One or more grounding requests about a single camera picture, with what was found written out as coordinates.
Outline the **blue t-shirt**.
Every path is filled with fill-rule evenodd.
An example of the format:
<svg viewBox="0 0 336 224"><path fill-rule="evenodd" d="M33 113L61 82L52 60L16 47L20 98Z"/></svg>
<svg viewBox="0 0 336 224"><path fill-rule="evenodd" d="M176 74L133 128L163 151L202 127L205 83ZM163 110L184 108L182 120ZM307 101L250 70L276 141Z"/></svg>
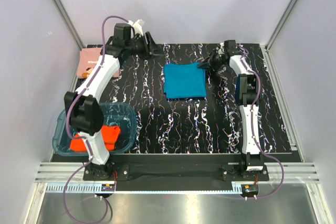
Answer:
<svg viewBox="0 0 336 224"><path fill-rule="evenodd" d="M167 99L191 99L206 97L206 72L199 63L163 67L164 93Z"/></svg>

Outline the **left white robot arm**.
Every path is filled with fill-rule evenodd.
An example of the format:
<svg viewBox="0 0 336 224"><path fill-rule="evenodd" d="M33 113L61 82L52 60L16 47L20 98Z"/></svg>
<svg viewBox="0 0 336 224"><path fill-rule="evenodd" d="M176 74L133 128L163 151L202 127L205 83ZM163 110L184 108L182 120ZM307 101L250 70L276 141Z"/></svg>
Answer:
<svg viewBox="0 0 336 224"><path fill-rule="evenodd" d="M113 168L108 164L110 152L103 141L103 112L99 101L112 76L130 55L148 58L159 53L149 32L143 31L144 21L117 23L113 36L103 40L96 65L84 83L64 96L66 130L73 140L83 142L89 156L84 165L88 175L107 179Z"/></svg>

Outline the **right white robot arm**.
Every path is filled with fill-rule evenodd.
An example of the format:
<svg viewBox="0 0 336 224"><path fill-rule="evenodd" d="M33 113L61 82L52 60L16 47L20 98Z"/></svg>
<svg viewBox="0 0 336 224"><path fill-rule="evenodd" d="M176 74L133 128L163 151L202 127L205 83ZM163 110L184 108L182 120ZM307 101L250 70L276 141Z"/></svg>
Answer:
<svg viewBox="0 0 336 224"><path fill-rule="evenodd" d="M241 160L237 169L228 173L243 180L255 180L264 167L258 129L261 79L248 65L245 54L237 49L235 40L218 44L197 67L215 72L224 65L229 66L237 76L235 102L239 107L243 128Z"/></svg>

